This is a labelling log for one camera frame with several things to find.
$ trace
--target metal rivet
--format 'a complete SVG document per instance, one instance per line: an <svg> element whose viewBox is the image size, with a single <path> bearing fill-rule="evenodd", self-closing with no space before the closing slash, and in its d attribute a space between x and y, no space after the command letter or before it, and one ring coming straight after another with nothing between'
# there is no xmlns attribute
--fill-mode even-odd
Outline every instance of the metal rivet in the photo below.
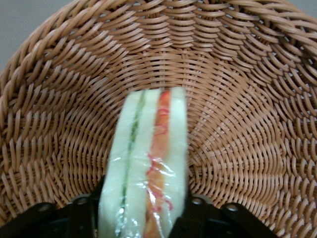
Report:
<svg viewBox="0 0 317 238"><path fill-rule="evenodd" d="M200 199L200 198L194 198L193 200L192 200L192 202L194 203L194 204L196 204L196 205L200 205L200 204L202 204L202 200Z"/></svg>
<svg viewBox="0 0 317 238"><path fill-rule="evenodd" d="M233 235L233 232L232 232L232 231L226 231L226 234L232 236L232 235Z"/></svg>
<svg viewBox="0 0 317 238"><path fill-rule="evenodd" d="M84 230L85 230L85 227L84 227L84 226L78 227L78 232L83 232Z"/></svg>
<svg viewBox="0 0 317 238"><path fill-rule="evenodd" d="M78 205L83 205L83 204L85 204L87 202L87 200L88 199L86 197L82 197L82 198L79 198L76 203Z"/></svg>
<svg viewBox="0 0 317 238"><path fill-rule="evenodd" d="M226 208L227 208L229 211L231 211L231 212L236 212L236 211L239 210L239 208L238 208L236 205L233 205L233 204L227 205Z"/></svg>
<svg viewBox="0 0 317 238"><path fill-rule="evenodd" d="M44 204L42 207L39 208L39 212L45 212L51 208L50 204Z"/></svg>

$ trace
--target wicker basket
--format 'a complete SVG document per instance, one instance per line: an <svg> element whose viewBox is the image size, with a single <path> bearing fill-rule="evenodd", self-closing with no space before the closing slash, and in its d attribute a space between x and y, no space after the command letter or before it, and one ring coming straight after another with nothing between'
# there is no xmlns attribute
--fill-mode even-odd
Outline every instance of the wicker basket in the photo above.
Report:
<svg viewBox="0 0 317 238"><path fill-rule="evenodd" d="M127 93L182 86L189 182L317 236L317 20L284 0L76 0L0 75L0 225L106 172Z"/></svg>

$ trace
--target red filling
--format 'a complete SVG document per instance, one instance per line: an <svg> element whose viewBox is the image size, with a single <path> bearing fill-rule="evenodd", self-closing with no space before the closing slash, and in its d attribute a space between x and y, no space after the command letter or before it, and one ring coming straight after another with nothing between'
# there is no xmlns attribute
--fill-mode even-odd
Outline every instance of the red filling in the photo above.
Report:
<svg viewBox="0 0 317 238"><path fill-rule="evenodd" d="M160 214L162 205L167 203L169 210L172 203L163 195L164 191L164 159L168 153L170 92L164 92L158 102L155 121L155 130L151 141L151 150L148 157L151 167L147 171L148 194L146 204L146 224L144 238L160 238Z"/></svg>

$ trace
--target basket weave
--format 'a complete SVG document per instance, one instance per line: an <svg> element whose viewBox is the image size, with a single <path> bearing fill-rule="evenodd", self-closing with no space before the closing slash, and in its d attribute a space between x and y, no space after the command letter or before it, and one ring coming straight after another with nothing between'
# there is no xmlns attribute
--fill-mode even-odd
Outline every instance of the basket weave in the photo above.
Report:
<svg viewBox="0 0 317 238"><path fill-rule="evenodd" d="M189 182L317 236L317 20L284 0L77 0L0 75L0 225L106 172L128 92L183 86Z"/></svg>

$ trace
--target wrapped sandwich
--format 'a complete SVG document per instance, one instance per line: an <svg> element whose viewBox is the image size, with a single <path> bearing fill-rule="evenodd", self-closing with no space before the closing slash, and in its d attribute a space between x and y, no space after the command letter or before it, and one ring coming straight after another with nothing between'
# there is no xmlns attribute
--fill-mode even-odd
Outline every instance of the wrapped sandwich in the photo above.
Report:
<svg viewBox="0 0 317 238"><path fill-rule="evenodd" d="M180 87L132 92L118 121L99 203L99 238L166 238L186 195Z"/></svg>

